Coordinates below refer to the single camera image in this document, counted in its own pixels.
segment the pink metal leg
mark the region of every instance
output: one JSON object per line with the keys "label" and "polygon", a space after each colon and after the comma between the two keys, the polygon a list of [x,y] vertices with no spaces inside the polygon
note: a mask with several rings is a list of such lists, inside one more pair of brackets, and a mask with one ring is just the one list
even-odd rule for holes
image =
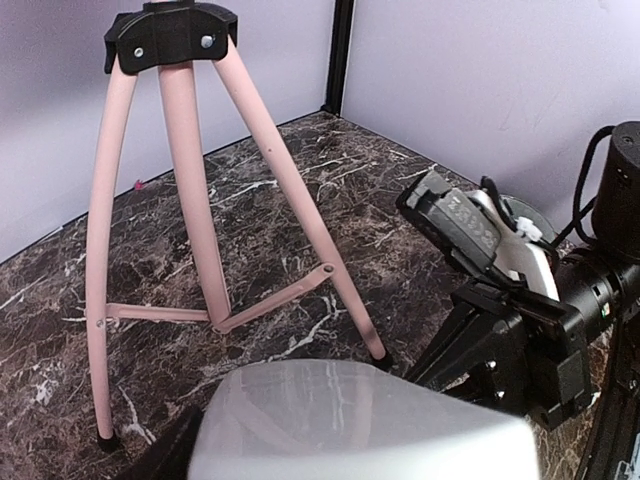
{"label": "pink metal leg", "polygon": [[104,439],[113,436],[105,311],[109,233],[120,152],[136,80],[136,76],[122,73],[116,61],[109,80],[98,138],[87,226],[86,317],[89,371],[98,432]]}
{"label": "pink metal leg", "polygon": [[[221,333],[229,333],[236,327],[250,322],[278,308],[293,299],[317,288],[322,282],[330,278],[334,267],[325,263],[309,272],[304,278],[269,295],[246,310],[229,317],[216,328]],[[107,318],[130,319],[140,318],[152,321],[167,322],[209,322],[211,319],[206,310],[189,310],[184,308],[152,307],[142,305],[126,305],[123,303],[107,303]]]}
{"label": "pink metal leg", "polygon": [[371,355],[376,359],[383,358],[384,346],[371,323],[362,299],[231,39],[229,39],[229,51],[226,57],[214,61],[213,64],[320,260],[323,263],[335,265],[333,284]]}
{"label": "pink metal leg", "polygon": [[369,446],[371,438],[371,423],[373,422],[373,383],[367,369],[369,365],[356,364],[356,405],[354,429],[351,436],[351,446],[364,450]]}
{"label": "pink metal leg", "polygon": [[293,438],[280,428],[266,412],[251,403],[242,388],[242,373],[231,376],[228,388],[231,397],[227,404],[229,415],[238,420],[238,423],[256,438],[273,446],[276,451],[294,455],[310,455],[313,453],[313,447]]}
{"label": "pink metal leg", "polygon": [[191,63],[159,68],[160,89],[180,204],[193,258],[214,325],[231,306],[211,219]]}

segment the white cable tie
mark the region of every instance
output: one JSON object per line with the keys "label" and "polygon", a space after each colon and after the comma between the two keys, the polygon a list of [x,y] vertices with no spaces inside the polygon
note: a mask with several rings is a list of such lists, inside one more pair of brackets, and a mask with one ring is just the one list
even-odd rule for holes
{"label": "white cable tie", "polygon": [[533,220],[527,217],[519,217],[516,222],[518,235],[527,237],[532,242],[537,242],[542,238],[542,232],[533,223]]}

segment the black rubber foot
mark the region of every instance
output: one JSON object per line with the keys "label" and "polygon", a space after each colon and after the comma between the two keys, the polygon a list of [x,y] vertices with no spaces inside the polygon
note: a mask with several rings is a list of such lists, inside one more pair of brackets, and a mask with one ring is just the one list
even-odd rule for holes
{"label": "black rubber foot", "polygon": [[113,432],[113,436],[111,438],[102,438],[99,433],[97,434],[97,437],[98,446],[104,453],[113,453],[120,448],[120,439],[115,432]]}
{"label": "black rubber foot", "polygon": [[383,372],[388,372],[389,370],[391,370],[391,367],[393,367],[394,365],[393,357],[391,356],[389,351],[387,351],[385,356],[382,357],[380,360],[376,360],[375,358],[371,357],[371,365],[373,365],[376,368],[379,368]]}

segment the black clamp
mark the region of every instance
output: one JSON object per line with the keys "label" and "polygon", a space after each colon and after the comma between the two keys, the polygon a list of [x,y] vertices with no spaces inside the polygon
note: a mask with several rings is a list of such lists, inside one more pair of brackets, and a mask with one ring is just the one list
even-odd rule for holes
{"label": "black clamp", "polygon": [[159,65],[221,60],[228,38],[238,41],[238,17],[226,8],[194,0],[145,3],[140,12],[120,13],[104,36],[110,74],[116,56],[135,75]]}
{"label": "black clamp", "polygon": [[[592,401],[581,312],[526,289],[471,282],[451,295],[454,309],[405,379],[548,430]],[[464,374],[461,385],[452,382]]]}

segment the black cable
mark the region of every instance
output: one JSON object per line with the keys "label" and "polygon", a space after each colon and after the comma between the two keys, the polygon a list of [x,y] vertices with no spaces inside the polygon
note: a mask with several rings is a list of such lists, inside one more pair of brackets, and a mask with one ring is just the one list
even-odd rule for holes
{"label": "black cable", "polygon": [[504,202],[502,198],[500,198],[500,192],[498,192],[498,187],[496,186],[493,179],[490,177],[482,177],[480,180],[480,187],[487,191],[487,195],[493,202],[498,211],[498,215],[500,215],[500,220],[504,222],[504,224],[509,227],[514,232],[517,231],[516,222],[511,217],[511,215],[507,212]]}
{"label": "black cable", "polygon": [[582,190],[584,189],[584,184],[587,181],[587,175],[589,174],[589,169],[591,168],[591,162],[593,161],[593,155],[596,152],[596,147],[601,140],[604,140],[609,135],[613,133],[614,127],[612,125],[608,125],[606,127],[602,127],[600,130],[596,132],[596,134],[589,141],[589,145],[587,146],[587,151],[584,154],[584,160],[582,161],[582,168],[580,169],[580,175],[578,176],[578,183],[576,185],[576,191],[573,195],[573,209],[571,214],[571,223],[573,227],[576,229],[576,233],[580,237],[580,239],[589,244],[594,245],[596,243],[596,239],[587,235],[582,228],[582,218],[580,217],[580,203],[582,201]]}
{"label": "black cable", "polygon": [[[516,225],[516,221],[513,218],[513,211],[509,207],[507,202],[502,200],[500,196],[500,192],[498,191],[498,187],[496,183],[490,177],[482,177],[480,180],[480,187],[486,190],[487,195],[493,202],[498,211],[498,215],[500,215],[500,220],[504,222],[504,224],[509,227],[512,231],[517,232],[518,226]],[[546,240],[540,239],[537,242],[532,242],[534,245],[537,245],[542,250],[546,252],[551,260],[551,272],[555,273],[558,265],[560,264],[560,254],[557,250]]]}
{"label": "black cable", "polygon": [[[596,197],[593,197],[589,203],[587,203],[584,208],[582,210],[580,210],[580,220],[582,220],[584,217],[587,216],[587,213],[589,213],[591,210],[593,210],[593,207],[596,204]],[[551,246],[553,248],[558,248],[560,246],[560,244],[569,236],[569,234],[573,231],[574,229],[574,222],[573,220],[571,220],[566,227],[564,227],[562,229],[562,231],[558,234],[558,236],[553,240],[553,242],[551,242]]]}

